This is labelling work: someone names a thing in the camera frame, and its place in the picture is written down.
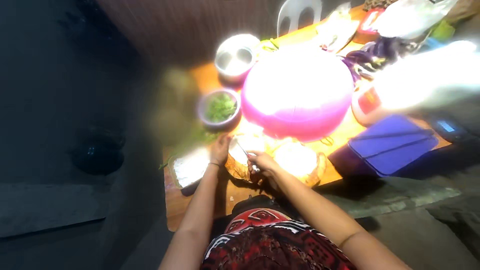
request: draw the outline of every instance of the green herbs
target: green herbs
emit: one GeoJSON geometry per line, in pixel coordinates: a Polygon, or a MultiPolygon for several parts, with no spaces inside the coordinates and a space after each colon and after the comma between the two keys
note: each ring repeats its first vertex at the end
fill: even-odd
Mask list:
{"type": "Polygon", "coordinates": [[[230,118],[237,109],[237,103],[228,94],[216,95],[207,101],[205,117],[214,123],[230,118]]]}

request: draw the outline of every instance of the white plastic bag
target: white plastic bag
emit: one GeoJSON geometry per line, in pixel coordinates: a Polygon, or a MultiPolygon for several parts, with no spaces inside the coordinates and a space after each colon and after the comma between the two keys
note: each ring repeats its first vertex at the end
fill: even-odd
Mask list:
{"type": "Polygon", "coordinates": [[[384,37],[413,39],[445,17],[457,1],[434,4],[428,0],[398,0],[386,8],[373,27],[384,37]]]}
{"type": "Polygon", "coordinates": [[[350,2],[339,5],[330,15],[326,22],[318,25],[315,29],[317,36],[313,42],[328,52],[337,53],[355,34],[360,22],[352,21],[350,14],[350,2]]]}

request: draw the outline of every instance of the pink plastic basin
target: pink plastic basin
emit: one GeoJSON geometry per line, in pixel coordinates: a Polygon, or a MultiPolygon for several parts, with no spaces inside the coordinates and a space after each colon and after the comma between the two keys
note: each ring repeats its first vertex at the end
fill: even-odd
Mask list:
{"type": "Polygon", "coordinates": [[[353,90],[348,67],[335,55],[313,46],[292,46],[262,58],[250,70],[241,110],[268,136],[310,142],[338,127],[353,90]]]}

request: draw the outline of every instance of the knife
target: knife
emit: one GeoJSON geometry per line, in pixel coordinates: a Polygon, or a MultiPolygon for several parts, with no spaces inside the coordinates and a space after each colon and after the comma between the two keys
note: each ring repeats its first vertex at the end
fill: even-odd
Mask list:
{"type": "MultiPolygon", "coordinates": [[[[243,149],[243,147],[240,145],[240,143],[239,143],[238,141],[237,141],[237,145],[240,147],[240,149],[245,153],[245,155],[246,155],[247,158],[248,158],[248,153],[247,153],[247,151],[245,151],[245,150],[243,149]]],[[[259,171],[260,171],[260,169],[257,167],[257,165],[252,165],[252,169],[253,169],[255,172],[259,172],[259,171]]]]}

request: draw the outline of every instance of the small bowl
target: small bowl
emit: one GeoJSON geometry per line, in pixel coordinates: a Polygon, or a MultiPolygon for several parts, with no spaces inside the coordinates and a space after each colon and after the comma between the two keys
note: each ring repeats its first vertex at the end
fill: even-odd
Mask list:
{"type": "Polygon", "coordinates": [[[226,81],[239,83],[255,64],[255,58],[249,47],[229,47],[216,52],[214,64],[226,81]]]}
{"type": "Polygon", "coordinates": [[[199,103],[199,106],[198,106],[198,117],[200,118],[200,120],[202,120],[202,122],[204,123],[205,126],[211,128],[211,129],[216,129],[216,130],[219,130],[219,129],[226,129],[228,127],[231,127],[241,116],[241,113],[240,113],[240,95],[237,94],[235,91],[233,90],[230,90],[230,89],[221,89],[221,90],[216,90],[216,91],[213,91],[205,96],[203,96],[201,99],[200,99],[200,103],[199,103]],[[233,101],[235,101],[237,103],[237,108],[235,109],[235,112],[233,113],[233,115],[230,116],[230,118],[228,118],[227,120],[224,120],[222,122],[212,122],[212,121],[209,121],[206,117],[205,117],[205,111],[206,111],[206,106],[207,106],[207,102],[210,98],[214,97],[215,95],[220,95],[220,94],[227,94],[229,95],[233,101]]]}

